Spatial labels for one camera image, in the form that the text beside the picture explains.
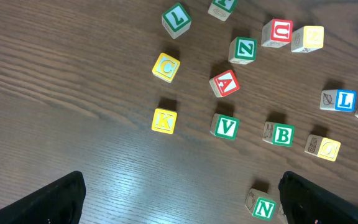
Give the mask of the red E block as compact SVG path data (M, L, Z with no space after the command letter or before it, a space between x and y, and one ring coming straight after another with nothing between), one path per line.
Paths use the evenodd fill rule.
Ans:
M287 220L287 217L286 217L286 215L285 215L285 213L283 211L282 204L280 204L279 207L278 207L277 217L283 224L288 224L288 220Z

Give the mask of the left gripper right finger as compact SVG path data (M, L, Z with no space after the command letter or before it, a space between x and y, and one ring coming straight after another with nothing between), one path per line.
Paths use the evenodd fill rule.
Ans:
M289 224L358 224L357 206L292 171L284 172L278 189Z

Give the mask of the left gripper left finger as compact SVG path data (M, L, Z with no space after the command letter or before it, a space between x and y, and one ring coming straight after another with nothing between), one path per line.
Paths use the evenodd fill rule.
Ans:
M83 174L73 171L0 209L0 224L79 224L85 196Z

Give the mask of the green N block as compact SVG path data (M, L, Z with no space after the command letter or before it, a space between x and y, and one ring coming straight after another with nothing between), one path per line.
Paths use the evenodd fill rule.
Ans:
M257 189L250 189L245 207L253 217L270 221L274 216L277 203L269 194Z

